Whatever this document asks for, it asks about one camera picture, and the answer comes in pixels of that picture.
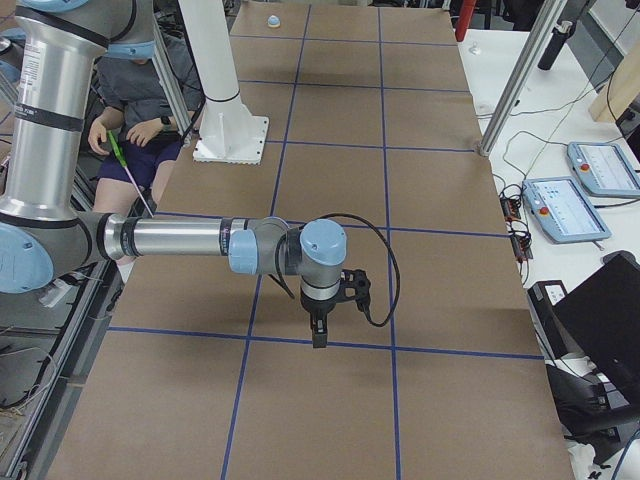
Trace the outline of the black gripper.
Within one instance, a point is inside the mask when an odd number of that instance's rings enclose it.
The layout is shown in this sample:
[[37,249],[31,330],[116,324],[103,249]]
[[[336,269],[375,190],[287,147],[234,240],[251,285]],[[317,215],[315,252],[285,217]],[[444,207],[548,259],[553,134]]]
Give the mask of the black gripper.
[[312,346],[314,349],[327,347],[328,315],[339,303],[348,302],[345,294],[336,294],[330,299],[316,300],[304,296],[304,309],[310,315]]

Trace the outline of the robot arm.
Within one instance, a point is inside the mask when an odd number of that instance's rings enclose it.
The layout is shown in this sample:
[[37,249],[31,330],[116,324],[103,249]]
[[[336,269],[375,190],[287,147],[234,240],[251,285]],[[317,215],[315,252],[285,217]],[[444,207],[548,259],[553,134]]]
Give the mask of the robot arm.
[[[188,109],[148,1],[21,1],[15,17],[26,44],[14,112],[14,136],[1,198],[1,289],[24,293],[100,259],[130,267],[143,255],[220,255],[250,275],[297,275],[310,315],[312,342],[327,342],[327,317],[345,300],[346,234],[335,222],[314,220],[293,229],[278,218],[161,220],[129,216],[140,183],[99,181],[95,206],[70,203],[79,147],[102,153],[111,130],[147,146],[166,128],[187,133],[200,124],[199,161],[256,164],[268,119],[250,113],[240,96],[223,5],[180,5],[193,62],[204,90],[201,110]],[[84,123],[96,63],[120,62],[135,77],[158,77],[171,109],[168,119],[133,123],[107,107]]]

